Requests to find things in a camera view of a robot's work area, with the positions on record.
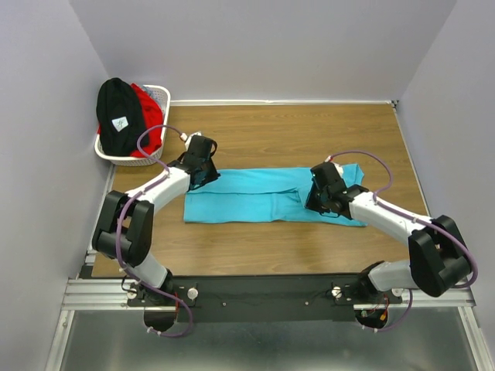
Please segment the cyan t shirt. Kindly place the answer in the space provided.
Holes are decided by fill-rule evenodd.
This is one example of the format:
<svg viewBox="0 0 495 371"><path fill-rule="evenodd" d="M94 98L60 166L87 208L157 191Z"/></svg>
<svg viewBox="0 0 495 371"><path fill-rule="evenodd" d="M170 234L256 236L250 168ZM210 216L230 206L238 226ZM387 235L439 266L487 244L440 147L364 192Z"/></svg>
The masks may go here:
<svg viewBox="0 0 495 371"><path fill-rule="evenodd" d="M185 196L186 223L330 223L364 227L335 213L306 209L309 167L222 169L220 178Z"/></svg>

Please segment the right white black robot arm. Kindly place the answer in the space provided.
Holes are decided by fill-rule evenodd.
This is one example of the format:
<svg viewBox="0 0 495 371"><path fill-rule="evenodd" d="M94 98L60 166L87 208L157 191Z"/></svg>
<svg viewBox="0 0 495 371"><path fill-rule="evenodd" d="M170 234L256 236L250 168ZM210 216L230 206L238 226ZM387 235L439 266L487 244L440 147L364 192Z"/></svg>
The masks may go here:
<svg viewBox="0 0 495 371"><path fill-rule="evenodd" d="M367 223L408 248L408 259L379 261L358 275L364 295L392 289L419 289L437 298L477 277L477 267L451 218L430 218L399 208L361 185L348 186L340 166L323 162L310 170L312 185L305 207Z"/></svg>

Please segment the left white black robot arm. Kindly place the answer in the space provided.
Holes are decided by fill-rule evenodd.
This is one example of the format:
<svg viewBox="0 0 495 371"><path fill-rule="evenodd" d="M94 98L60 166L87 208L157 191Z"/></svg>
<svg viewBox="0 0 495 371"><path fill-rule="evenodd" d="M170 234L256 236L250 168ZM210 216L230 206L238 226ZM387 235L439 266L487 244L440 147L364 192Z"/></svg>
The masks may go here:
<svg viewBox="0 0 495 371"><path fill-rule="evenodd" d="M92 247L119 262L127 275L153 290L173 293L173 275L151 253L155 214L175 198L216 181L217 143L199 133L186 139L186 150L155 178L127 192L111 191L104 199Z"/></svg>

